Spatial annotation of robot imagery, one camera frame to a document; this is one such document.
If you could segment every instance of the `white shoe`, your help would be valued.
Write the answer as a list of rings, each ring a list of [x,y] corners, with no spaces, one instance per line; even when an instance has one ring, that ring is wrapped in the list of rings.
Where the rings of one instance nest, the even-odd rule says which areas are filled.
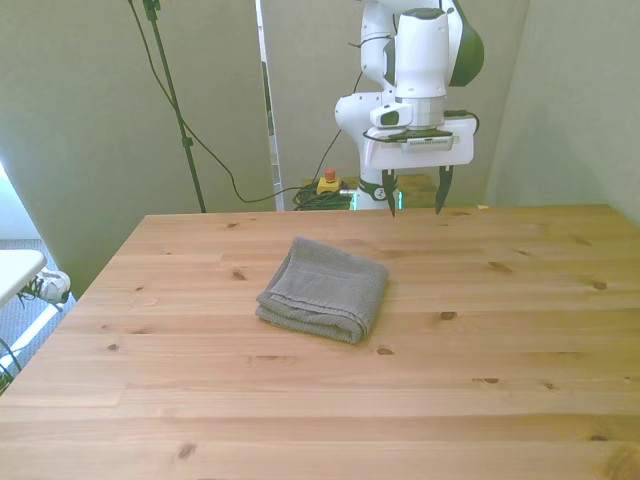
[[[66,273],[43,268],[20,293],[57,305],[67,303],[70,292],[71,279]]]

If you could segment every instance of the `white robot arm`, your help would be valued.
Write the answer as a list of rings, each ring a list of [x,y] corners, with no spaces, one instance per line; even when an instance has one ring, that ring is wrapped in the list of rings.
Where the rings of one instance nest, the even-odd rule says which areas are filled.
[[[400,15],[395,33],[394,15]],[[471,162],[478,119],[447,112],[449,86],[465,86],[484,61],[482,40],[457,0],[370,0],[361,36],[361,68],[382,92],[343,97],[338,125],[360,153],[358,206],[395,213],[396,170],[441,167],[436,209],[454,165]]]

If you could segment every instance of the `gray towel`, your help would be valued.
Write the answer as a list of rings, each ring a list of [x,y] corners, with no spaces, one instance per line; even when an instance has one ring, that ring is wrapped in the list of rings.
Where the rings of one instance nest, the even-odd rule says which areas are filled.
[[[312,240],[296,238],[256,314],[279,327],[358,343],[373,326],[385,267]]]

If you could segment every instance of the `light stand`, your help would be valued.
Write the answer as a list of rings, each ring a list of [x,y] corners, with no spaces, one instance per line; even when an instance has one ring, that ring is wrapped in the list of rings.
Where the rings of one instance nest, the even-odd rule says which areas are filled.
[[[156,43],[158,45],[158,52],[160,53],[160,59],[162,60],[162,67],[164,68],[165,77],[167,77],[167,86],[169,87],[169,93],[171,95],[171,103],[173,109],[176,112],[178,118],[178,126],[180,127],[180,134],[182,135],[182,146],[187,154],[187,161],[189,162],[189,170],[191,170],[191,177],[193,179],[193,186],[198,196],[198,203],[200,204],[200,211],[207,213],[207,207],[204,204],[204,198],[202,197],[202,190],[200,189],[200,180],[198,180],[198,173],[196,171],[196,165],[193,161],[193,154],[191,153],[191,147],[193,146],[193,140],[187,135],[187,131],[184,126],[184,120],[182,119],[182,113],[180,113],[180,107],[178,105],[178,97],[176,96],[175,88],[173,87],[173,80],[171,79],[171,72],[169,71],[169,64],[167,63],[167,56],[164,53],[164,46],[162,45],[162,39],[160,38],[160,31],[158,30],[158,15],[156,10],[160,10],[160,0],[142,0],[144,4],[144,11],[147,14],[147,19],[151,22],[153,28],[153,34],[156,37]]]

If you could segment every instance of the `cable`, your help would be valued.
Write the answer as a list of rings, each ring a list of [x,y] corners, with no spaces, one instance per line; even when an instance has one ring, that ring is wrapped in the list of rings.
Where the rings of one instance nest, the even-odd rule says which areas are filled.
[[[14,378],[13,375],[11,375],[9,373],[9,370],[7,370],[4,365],[0,365],[0,369],[2,369],[2,375],[5,375],[8,379],[9,379],[9,383],[12,383]]]
[[[393,37],[391,35],[385,35],[384,37],[373,37],[373,38],[367,38],[364,42],[360,43],[359,45],[355,44],[355,43],[351,43],[351,42],[347,42],[348,45],[351,45],[352,47],[355,48],[362,48],[362,45],[364,45],[367,42],[372,42],[373,40],[391,40]]]
[[[133,13],[133,17],[135,18],[136,25],[138,26],[138,31],[140,32],[140,37],[142,38],[142,43],[144,45],[144,49],[145,49],[145,52],[147,54],[147,60],[149,61],[149,66],[151,67],[151,72],[152,72],[154,78],[156,79],[156,82],[160,86],[160,89],[162,90],[162,93],[164,93],[164,96],[166,97],[167,101],[171,105],[171,108],[173,108],[175,110],[175,106],[173,105],[173,101],[171,100],[171,97],[169,96],[169,93],[167,92],[167,89],[165,88],[164,84],[162,83],[162,80],[160,80],[160,77],[158,76],[158,72],[156,71],[155,65],[153,63],[153,58],[151,57],[151,51],[149,50],[149,44],[147,42],[147,37],[144,34],[144,30],[142,28],[142,24],[140,23],[140,18],[138,17],[138,12],[136,11],[135,7],[133,6],[133,0],[128,0],[128,1],[129,1],[129,7],[131,8],[131,12]],[[358,80],[356,81],[356,85],[355,85],[355,87],[353,89],[353,93],[356,92],[356,90],[358,88],[358,84],[360,83],[360,79],[361,78],[362,78],[362,72],[360,73],[360,76],[358,77]],[[229,168],[225,165],[225,163],[222,160],[220,160],[220,158],[218,158],[218,156],[202,140],[200,140],[198,135],[196,135],[196,133],[189,126],[189,124],[185,121],[184,117],[182,117],[182,121],[183,121],[184,126],[187,129],[187,131],[193,136],[193,139],[196,142],[198,142],[198,144],[202,148],[204,148],[204,150],[209,155],[211,155],[216,160],[216,162],[218,162],[218,164],[227,173],[227,175],[229,176],[229,178],[231,180],[231,186],[233,187],[233,192],[235,193],[236,197],[238,197],[238,199],[241,202],[247,203],[247,204],[264,202],[265,200],[269,200],[270,198],[277,197],[278,195],[281,195],[282,193],[289,192],[289,191],[292,191],[292,190],[300,191],[303,188],[305,188],[305,187],[290,187],[290,188],[285,188],[283,190],[280,190],[279,192],[273,193],[271,195],[267,195],[266,197],[263,197],[263,198],[258,198],[258,199],[255,199],[255,200],[247,200],[247,199],[245,199],[240,194],[240,192],[238,191],[238,188],[236,186],[236,179],[235,179],[233,173],[231,172],[231,170],[229,170]],[[325,154],[323,155],[322,159],[320,160],[320,165],[318,165],[318,169],[316,171],[316,174],[314,175],[314,179],[313,179],[314,182],[317,179],[318,174],[320,173],[320,169],[322,168],[322,164],[324,163],[325,159],[329,155],[329,151],[331,150],[331,148],[333,147],[333,145],[335,144],[336,140],[338,139],[338,137],[340,136],[341,133],[342,133],[342,130],[339,130],[338,133],[336,134],[336,136],[334,137],[333,141],[329,145],[329,148],[327,148],[327,151],[325,152]]]
[[[472,116],[473,118],[476,119],[476,130],[475,132],[473,132],[473,134],[475,135],[476,133],[478,133],[478,130],[480,130],[480,117],[478,117],[475,113],[470,112],[468,110],[447,110],[444,112],[445,118],[466,117],[466,116]]]
[[[362,133],[362,136],[367,140],[380,143],[407,143],[406,139],[391,139],[391,138],[376,138],[369,135],[368,130]]]
[[[364,75],[364,72],[360,72],[360,75],[358,75],[358,80],[356,80],[356,86],[353,87],[353,93],[356,93],[358,91],[358,85],[360,85],[360,80],[362,80],[362,75]]]
[[[175,106],[173,105],[173,101],[171,100],[171,97],[169,96],[169,93],[167,92],[167,89],[165,88],[164,84],[162,83],[162,80],[160,80],[160,77],[158,76],[158,72],[156,71],[156,67],[155,67],[155,65],[153,63],[153,58],[151,57],[151,51],[149,50],[149,43],[147,42],[147,37],[144,34],[144,30],[142,29],[142,24],[140,23],[140,17],[138,17],[138,12],[136,11],[135,7],[133,6],[133,0],[129,0],[129,7],[131,7],[131,11],[132,11],[133,16],[134,16],[134,18],[136,20],[136,25],[138,26],[138,31],[140,32],[140,36],[142,37],[142,43],[144,44],[144,49],[145,49],[145,52],[147,54],[147,59],[149,60],[149,66],[151,67],[151,72],[153,73],[153,76],[156,79],[156,82],[160,86],[160,89],[162,90],[162,93],[164,93],[164,96],[167,98],[167,101],[171,105],[171,108],[173,108],[175,110]],[[235,179],[233,173],[231,172],[231,170],[229,170],[229,168],[224,164],[224,162],[222,160],[220,160],[218,158],[218,156],[215,153],[213,153],[213,151],[211,151],[211,149],[209,147],[207,147],[207,145],[202,140],[200,140],[198,135],[196,135],[196,133],[189,126],[189,124],[185,121],[184,117],[182,118],[182,121],[183,121],[184,126],[187,129],[187,131],[193,136],[193,139],[196,142],[198,142],[198,144],[202,148],[204,148],[205,151],[209,155],[211,155],[218,162],[218,164],[224,169],[225,172],[227,172],[227,174],[229,175],[229,178],[231,179],[231,185],[233,187],[233,191],[234,191],[236,197],[238,197],[238,199],[241,202],[243,202],[243,203],[263,202],[265,200],[269,200],[270,198],[277,197],[281,193],[285,193],[285,192],[288,192],[290,190],[300,190],[300,188],[302,188],[302,187],[285,188],[284,190],[280,190],[277,193],[274,193],[272,195],[268,195],[268,196],[263,197],[263,198],[258,198],[256,200],[246,200],[242,195],[240,195],[240,192],[238,192],[238,188],[236,186],[236,179]]]
[[[20,362],[18,362],[18,359],[16,358],[16,356],[13,354],[13,350],[11,350],[11,347],[9,347],[9,345],[7,345],[7,342],[5,342],[1,338],[0,338],[0,345],[2,345],[2,347],[9,353],[9,356],[13,360],[13,363],[16,364],[16,368],[18,369],[19,372],[21,372],[22,367],[20,366]]]
[[[317,194],[318,182],[314,181],[296,193],[293,203],[294,211],[299,210],[341,210],[351,205],[351,195],[342,195],[340,192],[325,192]],[[341,190],[348,190],[345,182],[340,184]]]

